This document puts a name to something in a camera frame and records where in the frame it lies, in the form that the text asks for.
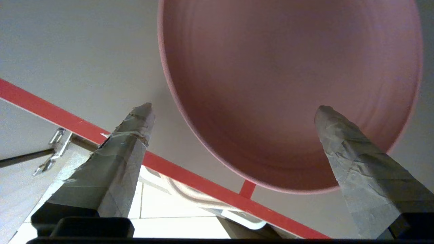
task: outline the paper wrapping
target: paper wrapping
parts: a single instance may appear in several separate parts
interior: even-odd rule
[[[134,108],[47,202],[127,217],[154,120],[150,103]]]
[[[315,125],[361,238],[375,239],[405,212],[434,212],[434,194],[332,107]]]

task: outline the metal bracket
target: metal bracket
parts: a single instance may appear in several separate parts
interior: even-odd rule
[[[42,174],[43,172],[50,170],[56,159],[60,158],[66,150],[69,142],[71,141],[72,132],[65,130],[64,128],[58,128],[51,138],[49,145],[54,145],[54,154],[47,159],[43,164],[39,165],[33,173],[33,176]]]

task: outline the pink bowl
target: pink bowl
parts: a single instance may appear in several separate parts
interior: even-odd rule
[[[166,0],[158,18],[185,120],[223,164],[263,187],[338,189],[313,123],[319,105],[388,151],[415,104],[422,43],[413,1]]]

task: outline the white tile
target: white tile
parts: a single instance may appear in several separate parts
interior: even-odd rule
[[[23,244],[38,237],[36,229],[30,223],[23,223],[9,244]]]
[[[133,202],[131,203],[130,212],[128,213],[128,218],[130,219],[140,218],[142,188],[143,183],[137,182]]]
[[[131,220],[134,237],[229,239],[216,217],[146,218]]]
[[[141,218],[215,216],[194,204],[144,184]]]

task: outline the red stripe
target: red stripe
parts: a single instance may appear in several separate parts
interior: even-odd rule
[[[0,79],[0,98],[97,144],[101,144],[105,140],[105,137],[102,136],[101,133],[109,133],[3,79]],[[324,234],[250,200],[247,197],[249,196],[247,193],[253,192],[254,184],[248,183],[248,181],[244,182],[240,193],[242,195],[240,195],[181,168],[152,152],[146,152],[143,165],[302,238],[329,239],[329,237]]]
[[[255,183],[245,180],[243,187],[241,188],[240,195],[248,199],[252,198],[255,187],[256,187]]]
[[[0,97],[33,114],[36,114],[60,127],[70,130],[92,142],[101,144],[105,137],[101,133],[108,131],[55,106],[44,99],[0,79]]]

